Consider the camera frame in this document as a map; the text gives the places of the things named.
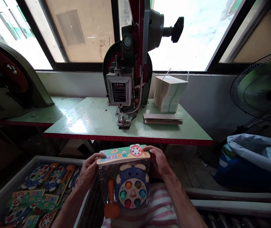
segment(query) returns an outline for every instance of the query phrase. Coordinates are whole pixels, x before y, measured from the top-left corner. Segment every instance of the white plastic bag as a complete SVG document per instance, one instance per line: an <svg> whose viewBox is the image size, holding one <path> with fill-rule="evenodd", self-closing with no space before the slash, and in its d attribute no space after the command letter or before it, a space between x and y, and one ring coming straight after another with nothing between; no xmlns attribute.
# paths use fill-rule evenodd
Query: white plastic bag
<svg viewBox="0 0 271 228"><path fill-rule="evenodd" d="M271 172L271 138L239 134L228 136L227 143L240 157Z"/></svg>

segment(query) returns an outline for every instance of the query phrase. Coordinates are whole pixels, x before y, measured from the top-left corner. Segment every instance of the red table edge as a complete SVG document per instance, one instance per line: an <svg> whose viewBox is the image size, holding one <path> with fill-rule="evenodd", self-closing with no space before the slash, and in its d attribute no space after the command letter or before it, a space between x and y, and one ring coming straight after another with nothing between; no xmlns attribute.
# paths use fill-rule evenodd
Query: red table edge
<svg viewBox="0 0 271 228"><path fill-rule="evenodd" d="M181 144L196 146L211 146L213 144L212 140L197 140L197 139L96 136L96 135L76 135L76 134L59 134L59 133L44 133L43 135L47 138L88 139L88 140L121 141L121 142L131 141L131 142L165 143L165 144Z"/></svg>

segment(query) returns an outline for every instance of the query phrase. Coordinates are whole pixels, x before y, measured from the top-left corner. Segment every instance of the window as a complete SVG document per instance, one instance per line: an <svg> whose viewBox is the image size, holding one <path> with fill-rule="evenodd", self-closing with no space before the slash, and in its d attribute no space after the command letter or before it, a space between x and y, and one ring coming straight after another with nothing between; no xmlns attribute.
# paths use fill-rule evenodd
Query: window
<svg viewBox="0 0 271 228"><path fill-rule="evenodd" d="M119 40L117 0L18 2L55 70L102 70L105 54Z"/></svg>
<svg viewBox="0 0 271 228"><path fill-rule="evenodd" d="M157 0L153 9L164 14L164 26L173 26L184 16L184 29L178 43L163 37L158 48L149 52L154 71L174 67L205 71L242 0Z"/></svg>
<svg viewBox="0 0 271 228"><path fill-rule="evenodd" d="M52 69L15 0L0 0L0 42L18 51L34 69Z"/></svg>
<svg viewBox="0 0 271 228"><path fill-rule="evenodd" d="M149 52L154 72L239 73L270 54L267 2L150 0L151 8L164 14L165 27L184 16L179 42L164 37ZM131 23L129 0L0 0L0 41L36 70L101 72L108 49Z"/></svg>
<svg viewBox="0 0 271 228"><path fill-rule="evenodd" d="M269 54L271 54L271 6L267 1L257 0L219 62L252 63Z"/></svg>
<svg viewBox="0 0 271 228"><path fill-rule="evenodd" d="M271 54L271 1L247 0L220 42L207 70L239 74Z"/></svg>

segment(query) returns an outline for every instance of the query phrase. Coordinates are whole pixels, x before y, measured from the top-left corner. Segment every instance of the industrial sewing machine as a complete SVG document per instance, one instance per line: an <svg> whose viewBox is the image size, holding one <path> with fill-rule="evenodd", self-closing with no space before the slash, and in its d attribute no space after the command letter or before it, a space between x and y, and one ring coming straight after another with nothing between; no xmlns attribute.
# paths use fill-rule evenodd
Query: industrial sewing machine
<svg viewBox="0 0 271 228"><path fill-rule="evenodd" d="M122 41L113 44L103 62L107 97L116 105L116 124L129 129L141 106L147 104L152 78L148 52L159 47L162 37L176 43L184 18L164 27L164 15L150 9L149 0L129 1L132 24L122 27ZM0 119L21 116L53 101L29 62L17 51L0 43Z"/></svg>
<svg viewBox="0 0 271 228"><path fill-rule="evenodd" d="M132 25L122 27L122 41L113 44L103 62L107 97L116 105L117 126L129 129L141 105L146 105L152 77L149 51L159 47L162 37L178 42L184 17L174 27L164 27L164 15L150 9L149 0L129 1Z"/></svg>

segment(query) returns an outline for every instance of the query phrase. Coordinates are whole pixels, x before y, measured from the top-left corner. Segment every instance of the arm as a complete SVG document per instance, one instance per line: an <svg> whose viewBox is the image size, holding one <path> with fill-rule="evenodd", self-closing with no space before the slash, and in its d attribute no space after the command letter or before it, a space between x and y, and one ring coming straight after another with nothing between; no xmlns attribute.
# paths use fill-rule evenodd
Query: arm
<svg viewBox="0 0 271 228"><path fill-rule="evenodd" d="M183 191L180 181L170 168L162 150L154 146L145 147L144 150L149 150L152 154L152 164L164 180L180 226L195 228L207 227L186 192Z"/></svg>
<svg viewBox="0 0 271 228"><path fill-rule="evenodd" d="M78 183L64 203L59 215L52 225L52 228L74 227L82 202L84 201L88 190L94 183L97 157L105 157L105 155L95 153L84 161Z"/></svg>

